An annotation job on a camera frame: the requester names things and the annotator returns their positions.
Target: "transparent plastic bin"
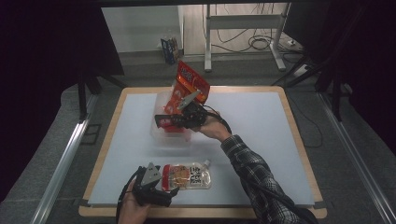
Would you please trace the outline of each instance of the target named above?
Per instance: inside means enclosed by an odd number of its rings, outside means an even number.
[[[158,128],[155,123],[155,115],[166,114],[163,109],[168,103],[170,96],[170,91],[162,91],[157,94],[154,113],[152,115],[150,135],[153,137],[158,147],[188,147],[191,144],[191,130],[183,128],[181,133],[169,133],[163,128]]]

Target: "white desk frame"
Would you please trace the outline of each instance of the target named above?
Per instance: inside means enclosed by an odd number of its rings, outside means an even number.
[[[290,3],[287,3],[281,14],[211,16],[210,5],[206,5],[205,71],[212,71],[212,45],[210,43],[210,31],[226,29],[276,29],[276,35],[274,40],[271,40],[270,49],[274,55],[279,71],[286,71],[286,66],[279,55],[277,46],[288,16],[289,7]]]

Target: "wall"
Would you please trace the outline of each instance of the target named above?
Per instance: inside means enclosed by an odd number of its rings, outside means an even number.
[[[161,37],[170,33],[182,49],[181,7],[104,7],[102,11],[117,52],[159,50]]]

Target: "small box on floor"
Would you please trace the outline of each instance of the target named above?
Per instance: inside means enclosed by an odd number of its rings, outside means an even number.
[[[178,61],[178,47],[177,41],[174,37],[170,39],[161,39],[161,45],[163,46],[163,57],[165,62],[174,64]]]

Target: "plaid sleeve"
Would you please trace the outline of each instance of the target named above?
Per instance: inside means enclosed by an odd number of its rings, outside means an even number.
[[[252,181],[294,203],[279,186],[265,160],[252,151],[238,135],[226,139],[221,148],[231,161],[235,171]],[[266,197],[261,190],[241,181],[250,199],[259,223],[303,223],[294,213],[279,201]]]

